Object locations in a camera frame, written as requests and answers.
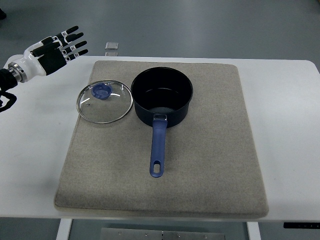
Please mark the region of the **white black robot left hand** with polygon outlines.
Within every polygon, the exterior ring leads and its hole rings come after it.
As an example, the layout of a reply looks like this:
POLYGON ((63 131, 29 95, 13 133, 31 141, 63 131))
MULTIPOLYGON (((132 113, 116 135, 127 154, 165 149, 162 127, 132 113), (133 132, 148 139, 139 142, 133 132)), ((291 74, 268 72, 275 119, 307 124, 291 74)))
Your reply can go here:
POLYGON ((55 73, 70 61, 88 53, 87 49, 82 48, 86 41, 75 43, 84 36, 82 32, 76 33, 78 29, 77 25, 73 26, 29 46, 22 55, 9 60, 5 70, 18 83, 55 73))

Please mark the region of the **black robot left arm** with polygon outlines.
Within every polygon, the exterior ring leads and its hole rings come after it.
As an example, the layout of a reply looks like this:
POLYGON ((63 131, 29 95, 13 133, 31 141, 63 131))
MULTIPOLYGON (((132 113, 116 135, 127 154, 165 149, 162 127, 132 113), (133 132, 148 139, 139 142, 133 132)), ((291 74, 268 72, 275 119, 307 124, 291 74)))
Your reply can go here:
POLYGON ((14 75, 7 69, 0 70, 0 112, 10 109, 17 101, 17 97, 8 90, 16 87, 18 82, 14 75))

